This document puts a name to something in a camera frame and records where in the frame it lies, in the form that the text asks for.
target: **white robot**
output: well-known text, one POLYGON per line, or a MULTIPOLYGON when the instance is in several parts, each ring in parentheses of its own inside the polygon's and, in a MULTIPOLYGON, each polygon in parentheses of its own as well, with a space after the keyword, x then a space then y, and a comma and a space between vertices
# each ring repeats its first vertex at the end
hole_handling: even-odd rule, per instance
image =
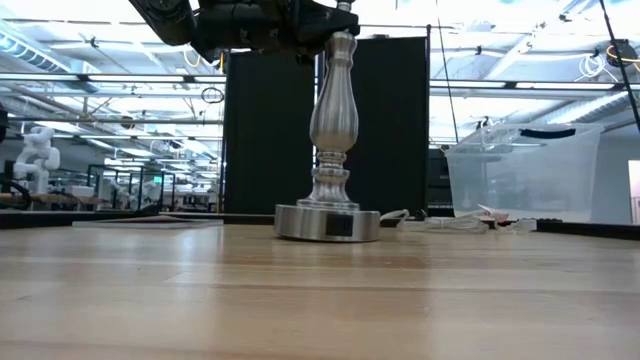
POLYGON ((53 135, 53 129, 48 127, 31 129, 31 134, 24 135, 24 149, 13 165, 15 178, 26 188, 28 188, 27 174, 34 174, 35 185, 30 190, 37 194, 47 193, 49 170, 60 167, 60 151, 51 146, 53 135), (28 164, 27 161, 33 156, 37 159, 33 164, 28 164))
MULTIPOLYGON (((134 187, 131 191, 132 194, 129 196, 129 204, 131 205, 131 209, 138 209, 138 187, 134 187)), ((140 204, 140 209, 145 206, 156 203, 160 200, 160 185, 156 184, 154 181, 147 181, 142 183, 142 203, 140 204)))

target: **black label on base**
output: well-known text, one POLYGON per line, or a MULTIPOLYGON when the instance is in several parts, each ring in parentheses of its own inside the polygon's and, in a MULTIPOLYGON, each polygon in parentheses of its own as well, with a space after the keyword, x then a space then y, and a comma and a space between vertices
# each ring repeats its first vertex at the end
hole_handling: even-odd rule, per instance
POLYGON ((327 236, 353 236, 353 216, 342 214, 327 214, 327 236))

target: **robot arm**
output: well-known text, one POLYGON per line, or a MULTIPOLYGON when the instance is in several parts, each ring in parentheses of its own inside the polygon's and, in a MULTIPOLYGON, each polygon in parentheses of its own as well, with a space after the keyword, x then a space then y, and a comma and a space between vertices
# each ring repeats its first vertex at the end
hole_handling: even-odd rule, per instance
MULTIPOLYGON (((358 16, 313 0, 129 0, 160 39, 191 46, 207 61, 216 49, 292 52, 311 58, 336 31, 360 33, 358 16)), ((354 0, 341 0, 351 3, 354 0)))

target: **white cable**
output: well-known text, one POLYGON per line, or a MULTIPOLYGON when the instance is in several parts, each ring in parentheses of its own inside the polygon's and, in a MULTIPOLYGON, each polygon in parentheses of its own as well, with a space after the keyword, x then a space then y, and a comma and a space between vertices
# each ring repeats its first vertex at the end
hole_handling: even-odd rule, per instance
POLYGON ((614 82, 618 82, 618 79, 615 76, 613 76, 613 74, 609 70, 606 69, 606 66, 607 66, 606 60, 602 56, 593 57, 591 55, 587 55, 583 57, 582 60, 580 60, 578 69, 580 70, 580 73, 582 74, 582 76, 576 79, 575 81, 579 81, 584 78, 591 79, 600 75, 600 73, 605 72, 609 76, 611 76, 614 82))
POLYGON ((422 222, 407 221, 409 211, 399 210, 383 215, 380 221, 399 218, 400 222, 397 228, 405 232, 484 234, 489 230, 489 225, 485 224, 480 217, 487 216, 493 219, 495 228, 501 232, 530 232, 536 230, 537 222, 535 220, 520 220, 506 227, 499 226, 499 223, 507 221, 509 214, 490 209, 486 206, 479 206, 483 210, 457 218, 426 218, 422 222))

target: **humanoid robot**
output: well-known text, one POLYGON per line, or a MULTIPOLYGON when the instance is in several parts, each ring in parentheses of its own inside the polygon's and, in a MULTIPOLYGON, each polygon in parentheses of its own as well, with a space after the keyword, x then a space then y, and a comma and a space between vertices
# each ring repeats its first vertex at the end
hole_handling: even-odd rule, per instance
POLYGON ((34 174, 35 182, 31 189, 37 194, 46 194, 49 183, 49 170, 60 167, 60 152, 51 146, 51 138, 54 131, 48 127, 34 127, 31 134, 24 135, 24 148, 16 163, 13 172, 18 183, 27 187, 27 174, 34 174), (28 164, 30 158, 36 156, 33 164, 28 164))

